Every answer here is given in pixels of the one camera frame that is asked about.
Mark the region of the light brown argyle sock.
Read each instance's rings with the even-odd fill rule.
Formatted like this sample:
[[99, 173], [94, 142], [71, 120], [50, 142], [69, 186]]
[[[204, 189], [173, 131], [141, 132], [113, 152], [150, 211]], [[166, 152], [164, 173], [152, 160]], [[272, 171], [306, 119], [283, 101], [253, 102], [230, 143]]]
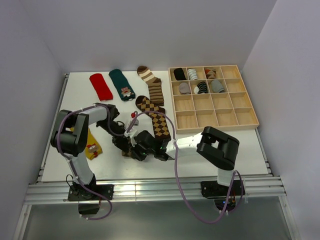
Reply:
[[130, 140], [126, 140], [121, 147], [122, 156], [134, 159], [134, 147]]

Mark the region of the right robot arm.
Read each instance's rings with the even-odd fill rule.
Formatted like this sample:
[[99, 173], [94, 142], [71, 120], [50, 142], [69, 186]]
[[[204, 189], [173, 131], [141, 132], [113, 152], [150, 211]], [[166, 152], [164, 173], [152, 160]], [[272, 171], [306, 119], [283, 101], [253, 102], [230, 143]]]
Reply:
[[232, 176], [240, 142], [235, 137], [214, 127], [206, 126], [202, 132], [178, 139], [156, 139], [148, 131], [126, 130], [133, 146], [132, 155], [139, 161], [147, 156], [166, 162], [179, 157], [200, 155], [217, 167], [216, 189], [222, 195], [229, 194], [233, 188]]

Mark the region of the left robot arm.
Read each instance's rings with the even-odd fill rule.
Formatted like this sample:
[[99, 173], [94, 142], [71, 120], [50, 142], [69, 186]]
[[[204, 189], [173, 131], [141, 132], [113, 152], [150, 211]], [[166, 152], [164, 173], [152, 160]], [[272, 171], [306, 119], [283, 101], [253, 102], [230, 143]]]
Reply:
[[89, 167], [85, 149], [89, 126], [95, 124], [112, 136], [112, 143], [122, 151], [129, 151], [131, 142], [125, 136], [123, 124], [114, 121], [119, 115], [115, 105], [95, 103], [80, 110], [61, 110], [55, 120], [50, 144], [66, 159], [72, 174], [71, 191], [86, 200], [95, 197], [106, 199]]

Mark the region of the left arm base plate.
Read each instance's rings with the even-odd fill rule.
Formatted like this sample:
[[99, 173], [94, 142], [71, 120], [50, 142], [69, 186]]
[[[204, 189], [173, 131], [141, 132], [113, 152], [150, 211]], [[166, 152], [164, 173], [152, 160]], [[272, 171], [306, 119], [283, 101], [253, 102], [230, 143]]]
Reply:
[[[114, 185], [113, 184], [100, 184], [95, 185], [92, 191], [106, 197], [108, 200], [113, 199]], [[81, 185], [76, 184], [70, 187], [67, 200], [69, 202], [77, 201], [98, 201], [102, 197], [84, 189]]]

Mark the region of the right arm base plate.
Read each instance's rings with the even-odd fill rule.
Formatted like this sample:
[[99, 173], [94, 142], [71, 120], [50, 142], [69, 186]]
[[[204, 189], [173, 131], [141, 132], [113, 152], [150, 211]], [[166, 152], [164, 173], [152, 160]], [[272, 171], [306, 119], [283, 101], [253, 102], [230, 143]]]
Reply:
[[[213, 181], [201, 181], [201, 194], [203, 197], [207, 199], [218, 199], [218, 198], [225, 198], [228, 193], [229, 186], [224, 186], [218, 184], [217, 180]], [[241, 194], [245, 195], [246, 191], [242, 186], [240, 180], [234, 180], [231, 190], [230, 190], [230, 197], [231, 196], [241, 196]]]

